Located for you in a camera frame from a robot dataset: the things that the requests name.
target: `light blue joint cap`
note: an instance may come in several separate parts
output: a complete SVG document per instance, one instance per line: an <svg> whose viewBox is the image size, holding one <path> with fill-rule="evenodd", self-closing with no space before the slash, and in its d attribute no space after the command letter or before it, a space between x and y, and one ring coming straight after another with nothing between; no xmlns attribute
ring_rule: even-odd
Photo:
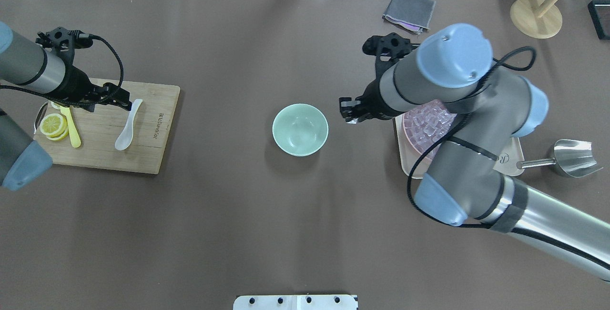
<svg viewBox="0 0 610 310"><path fill-rule="evenodd" d="M479 28L452 24L416 49L417 66L430 82L457 89L477 82L492 65L492 45Z"/></svg>
<svg viewBox="0 0 610 310"><path fill-rule="evenodd" d="M521 137L526 136L536 129L538 125L540 125L544 119L547 117L547 113L549 112L549 99L547 95L540 89L538 89L534 84L532 84L529 80L524 77L521 77L525 82L527 82L529 86L529 94L531 96L531 102L529 105L529 114L528 119L525 120L525 123L519 130L512 134L512 137Z"/></svg>
<svg viewBox="0 0 610 310"><path fill-rule="evenodd" d="M0 54L13 43L13 30L4 22L0 21Z"/></svg>
<svg viewBox="0 0 610 310"><path fill-rule="evenodd" d="M52 165L51 156L40 147L39 143L32 141L9 169L2 186L17 191L50 169Z"/></svg>
<svg viewBox="0 0 610 310"><path fill-rule="evenodd" d="M427 173L413 200L423 212L448 225L460 226L468 218L458 202Z"/></svg>

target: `yellow spoon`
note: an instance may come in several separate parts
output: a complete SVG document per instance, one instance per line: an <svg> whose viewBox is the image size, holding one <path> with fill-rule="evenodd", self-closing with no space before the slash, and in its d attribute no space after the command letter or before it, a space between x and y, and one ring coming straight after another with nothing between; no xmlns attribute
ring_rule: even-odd
<svg viewBox="0 0 610 310"><path fill-rule="evenodd" d="M81 146L81 137L78 135L78 131L76 131L76 125L74 125L74 120L72 119L72 112L70 112L70 108L60 106L58 104L55 104L54 102L51 102L51 106L61 111L61 114L64 115L68 120L68 135L70 135L70 143L72 144L72 147L77 149Z"/></svg>

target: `yellow utensil handle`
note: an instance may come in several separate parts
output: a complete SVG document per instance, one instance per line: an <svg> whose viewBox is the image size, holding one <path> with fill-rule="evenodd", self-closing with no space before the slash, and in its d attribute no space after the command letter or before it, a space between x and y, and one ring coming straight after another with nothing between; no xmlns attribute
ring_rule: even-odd
<svg viewBox="0 0 610 310"><path fill-rule="evenodd" d="M81 137L78 135L78 131L76 131L76 125L74 125L74 121L72 120L72 112L70 112L70 108L64 108L61 106L61 113L68 120L68 135L70 135L70 143L72 147L77 149L81 146Z"/></svg>

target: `white tray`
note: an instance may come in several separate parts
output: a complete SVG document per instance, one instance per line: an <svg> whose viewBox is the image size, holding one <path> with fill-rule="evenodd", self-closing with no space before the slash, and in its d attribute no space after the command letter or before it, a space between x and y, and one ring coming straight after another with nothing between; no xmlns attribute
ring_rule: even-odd
<svg viewBox="0 0 610 310"><path fill-rule="evenodd" d="M409 175L409 172L413 168L413 164L420 157L420 153L413 148L413 146L407 140L405 132L403 131L403 115L394 118L394 125L396 126L396 139L398 140L398 151L400 154L400 164L403 167L403 172ZM517 169L517 161L524 161L523 150L521 149L521 142L518 137L513 137L499 156L499 160L496 162L494 169L500 173L504 173L509 176L518 176L523 173L523 170ZM430 160L424 159L418 165L413 178L421 179L423 174L427 171L430 166Z"/></svg>

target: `mint green bowl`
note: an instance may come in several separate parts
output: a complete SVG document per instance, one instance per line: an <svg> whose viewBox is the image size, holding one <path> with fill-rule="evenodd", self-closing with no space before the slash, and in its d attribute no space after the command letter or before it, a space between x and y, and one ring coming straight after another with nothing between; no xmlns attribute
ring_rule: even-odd
<svg viewBox="0 0 610 310"><path fill-rule="evenodd" d="M318 151L328 137L324 114L309 104L292 104L283 108L273 120L273 139L285 152L307 156Z"/></svg>

